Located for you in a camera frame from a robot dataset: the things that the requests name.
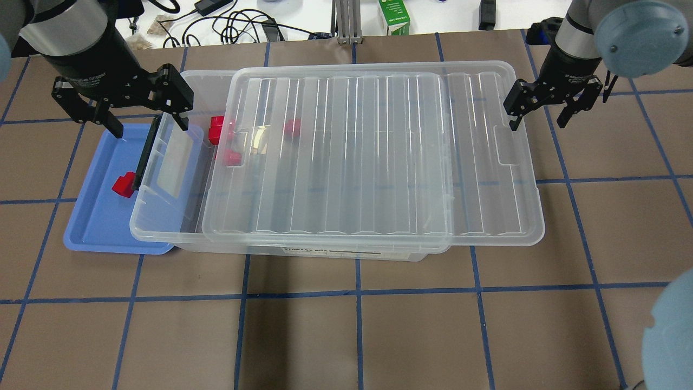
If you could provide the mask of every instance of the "green and white box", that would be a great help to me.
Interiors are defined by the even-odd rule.
[[[404,0],[378,0],[380,4],[380,21],[388,35],[409,35],[409,18]]]

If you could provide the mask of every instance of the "blue plastic tray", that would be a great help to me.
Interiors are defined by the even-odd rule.
[[[161,255],[171,250],[168,242],[144,242],[130,234],[130,215],[136,196],[120,196],[111,190],[119,176],[137,169],[148,124],[125,124],[123,138],[106,130],[82,185],[63,242],[73,251]]]

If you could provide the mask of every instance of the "robotic arm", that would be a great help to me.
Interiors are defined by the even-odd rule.
[[[120,138],[123,124],[110,108],[142,105],[170,113],[187,130],[193,90],[171,64],[153,73],[139,66],[115,28],[114,15],[106,13],[114,4],[114,0],[103,5],[96,0],[2,0],[0,57],[14,46],[19,33],[61,74],[51,95],[78,123],[92,121]]]
[[[602,92],[594,75],[602,60],[608,69],[604,102],[618,76],[654,74],[672,63],[693,66],[693,1],[573,0],[564,19],[533,24],[526,42],[551,48],[536,81],[519,79],[508,93],[503,106],[515,117],[510,128],[543,105],[563,103],[556,122],[564,128]]]

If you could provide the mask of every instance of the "brown tabletop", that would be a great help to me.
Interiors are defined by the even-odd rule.
[[[136,55],[150,71],[504,60],[534,80],[546,51],[496,31]],[[618,389],[642,379],[649,310],[693,266],[691,69],[621,80],[565,129],[559,108],[530,114],[544,239],[419,263],[69,251],[103,128],[67,119],[55,76],[18,58],[0,83],[0,390]]]

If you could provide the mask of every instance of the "white table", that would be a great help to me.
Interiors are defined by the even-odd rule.
[[[162,4],[168,6],[168,0],[160,0]],[[177,15],[170,15],[170,18],[184,15],[194,9],[195,0],[179,0],[181,12]],[[478,28],[480,0],[405,0],[405,5],[412,18],[411,34],[426,33],[447,33],[453,31],[475,31]],[[564,16],[570,0],[498,0],[496,6],[495,29],[528,28],[532,22],[539,22],[551,16]],[[212,15],[228,9],[225,6]],[[165,37],[146,35],[149,26],[158,14],[164,12],[144,3],[145,12],[138,22],[139,32],[154,47],[161,47]],[[266,0],[238,0],[238,5],[234,8],[242,10],[244,8],[257,8],[276,19],[280,24],[300,27],[312,32],[329,32],[332,13],[331,0],[280,0],[278,2],[268,2]],[[384,35],[383,27],[380,25],[380,14],[377,0],[361,0],[361,29],[363,35]],[[188,16],[179,22],[175,22],[171,28],[171,33],[180,39],[183,30],[190,22],[199,18],[199,14]],[[220,40],[211,30],[212,21],[197,23],[191,32],[200,39],[203,45],[219,44]],[[131,35],[128,21],[118,20],[116,27],[124,37]],[[299,31],[282,28],[282,33],[287,40],[305,40],[307,34]],[[239,42],[252,42],[247,34],[242,35]],[[260,38],[266,40],[264,34],[260,32]]]

